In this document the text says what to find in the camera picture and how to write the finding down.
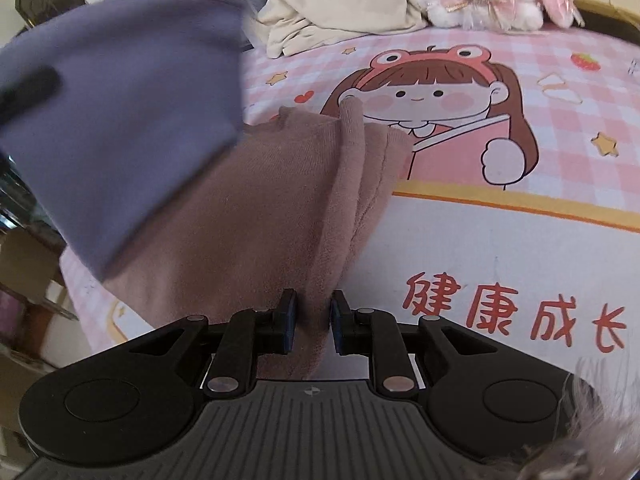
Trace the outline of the purple and mauve garment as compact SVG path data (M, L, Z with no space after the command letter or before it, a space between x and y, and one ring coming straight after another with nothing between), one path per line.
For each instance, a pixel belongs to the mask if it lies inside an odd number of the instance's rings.
M295 289L293 351L258 370L303 379L410 142L354 98L245 125L244 12L103 0L24 32L1 50L1 151L80 262L152 326L224 322Z

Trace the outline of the cream canvas tote bag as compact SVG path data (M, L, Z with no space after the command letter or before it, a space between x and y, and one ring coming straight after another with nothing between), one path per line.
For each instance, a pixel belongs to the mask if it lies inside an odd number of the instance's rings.
M292 56L362 36L426 27L416 0L267 0L253 22L268 58Z

